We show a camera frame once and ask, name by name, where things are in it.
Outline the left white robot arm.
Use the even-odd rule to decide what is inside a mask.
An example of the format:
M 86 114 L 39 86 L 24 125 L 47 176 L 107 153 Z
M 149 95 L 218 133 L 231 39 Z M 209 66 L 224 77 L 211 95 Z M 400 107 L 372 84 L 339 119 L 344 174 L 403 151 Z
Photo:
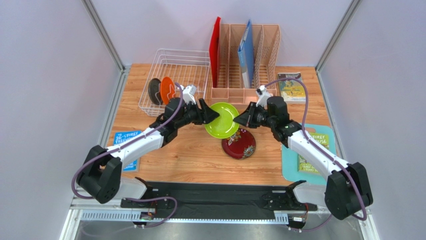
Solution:
M 122 177 L 123 169 L 134 160 L 169 144 L 177 137 L 180 128 L 189 124 L 209 124 L 219 117 L 220 114 L 202 98 L 198 103 L 172 98 L 155 122 L 137 136 L 108 148 L 92 147 L 84 164 L 73 176 L 72 191 L 83 198 L 76 191 L 76 185 L 79 185 L 89 194 L 88 199 L 95 199 L 100 204 L 113 198 L 141 199 L 148 189 L 147 184 L 137 177 Z

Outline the red floral plate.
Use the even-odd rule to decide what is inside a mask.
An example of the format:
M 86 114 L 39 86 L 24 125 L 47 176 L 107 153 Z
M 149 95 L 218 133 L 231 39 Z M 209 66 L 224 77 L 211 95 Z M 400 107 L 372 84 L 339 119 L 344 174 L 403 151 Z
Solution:
M 248 130 L 239 128 L 232 136 L 221 140 L 222 150 L 231 158 L 243 160 L 256 150 L 256 139 Z

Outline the green plate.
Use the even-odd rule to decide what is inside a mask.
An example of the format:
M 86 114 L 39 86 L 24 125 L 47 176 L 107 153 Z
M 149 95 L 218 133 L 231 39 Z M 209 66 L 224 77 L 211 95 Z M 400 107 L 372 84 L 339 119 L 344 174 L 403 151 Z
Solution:
M 217 102 L 210 106 L 219 113 L 219 117 L 204 126 L 206 132 L 217 139 L 227 139 L 237 132 L 239 124 L 234 118 L 239 115 L 238 110 L 228 102 Z

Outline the orange plate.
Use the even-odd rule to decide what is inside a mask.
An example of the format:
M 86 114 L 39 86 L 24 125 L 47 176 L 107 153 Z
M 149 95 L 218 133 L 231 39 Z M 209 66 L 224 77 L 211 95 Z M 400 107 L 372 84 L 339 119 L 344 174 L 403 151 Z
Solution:
M 160 97 L 165 105 L 176 96 L 175 84 L 172 79 L 165 76 L 160 83 Z

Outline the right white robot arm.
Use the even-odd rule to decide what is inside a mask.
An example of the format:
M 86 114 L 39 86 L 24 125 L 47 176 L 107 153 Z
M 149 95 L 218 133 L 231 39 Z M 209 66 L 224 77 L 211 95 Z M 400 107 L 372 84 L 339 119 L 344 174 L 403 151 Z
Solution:
M 373 196 L 366 168 L 359 162 L 347 162 L 318 143 L 303 124 L 290 118 L 282 97 L 269 97 L 266 106 L 251 102 L 233 120 L 250 129 L 269 128 L 279 143 L 302 156 L 325 179 L 325 185 L 305 180 L 291 184 L 287 191 L 296 202 L 327 207 L 338 220 L 349 216 L 367 219 L 366 208 L 373 203 Z

